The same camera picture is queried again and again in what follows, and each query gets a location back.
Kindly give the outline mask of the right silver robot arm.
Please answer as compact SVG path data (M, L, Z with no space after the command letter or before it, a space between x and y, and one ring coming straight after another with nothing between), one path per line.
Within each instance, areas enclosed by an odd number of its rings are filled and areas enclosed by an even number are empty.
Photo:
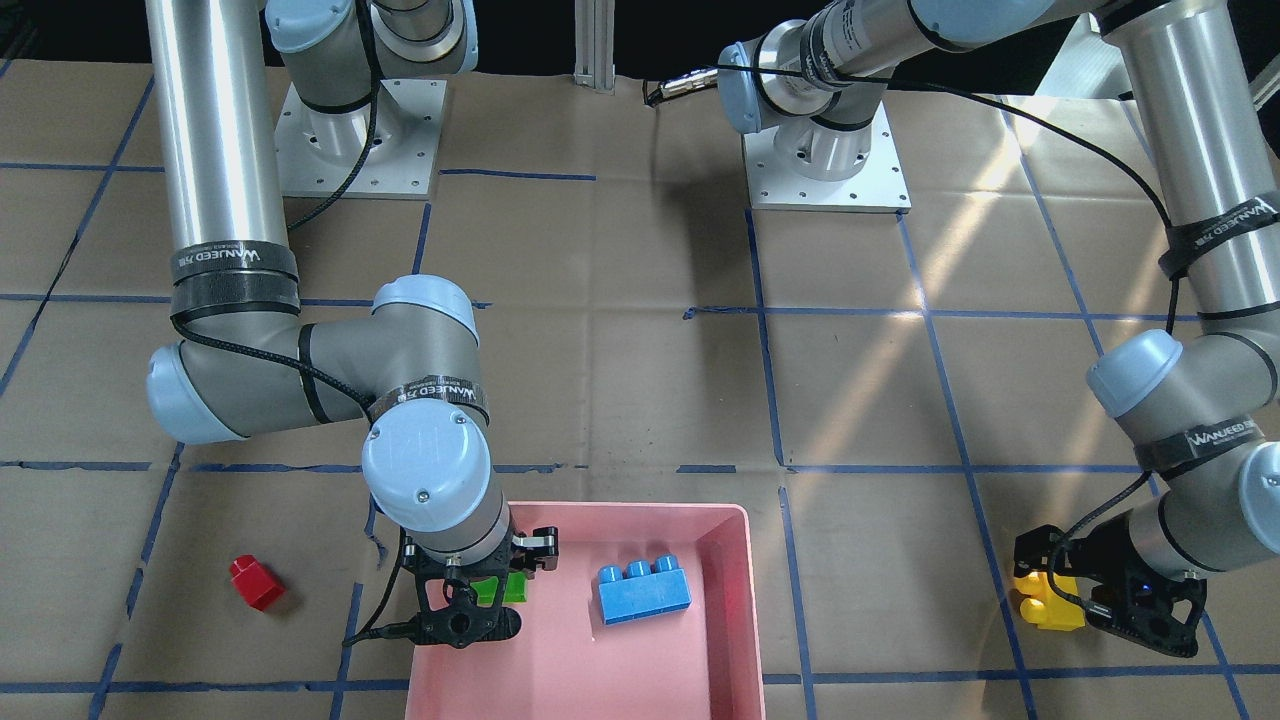
M463 648L521 629L503 605L512 571L550 571L554 527L521 532L494 478L474 307L454 283L404 275L367 316L305 324L268 120L261 27L314 113L361 119L351 178L407 124L389 79L458 74L477 61L468 1L148 1L172 209L172 314L180 342L146 382L156 421L186 445L362 418L362 471L399 527L394 569L419 612L353 642Z

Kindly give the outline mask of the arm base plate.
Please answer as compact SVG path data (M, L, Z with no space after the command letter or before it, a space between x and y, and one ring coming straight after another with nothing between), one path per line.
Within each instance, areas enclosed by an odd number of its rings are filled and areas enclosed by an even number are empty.
M378 101L374 140L348 199L428 200L445 118L443 79L389 79ZM362 152L366 108L325 114L289 87L275 128L282 193L324 199L347 178Z
M744 136L742 150L756 210L906 213L913 206L883 105L860 129L792 119Z

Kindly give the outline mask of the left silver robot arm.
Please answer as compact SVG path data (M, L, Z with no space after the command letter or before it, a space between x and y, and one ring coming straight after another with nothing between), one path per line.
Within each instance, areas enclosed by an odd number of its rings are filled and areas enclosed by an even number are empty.
M1208 579L1277 557L1277 445L1254 420L1277 400L1277 177L1226 3L833 1L730 45L714 73L741 135L858 133L900 61L1084 13L1123 55L1162 192L1158 264L1190 284L1203 332L1190 343L1143 332L1087 374L1167 491L1087 537L1019 536L1014 573L1085 577L1088 597L1059 597L1091 626L1188 659Z

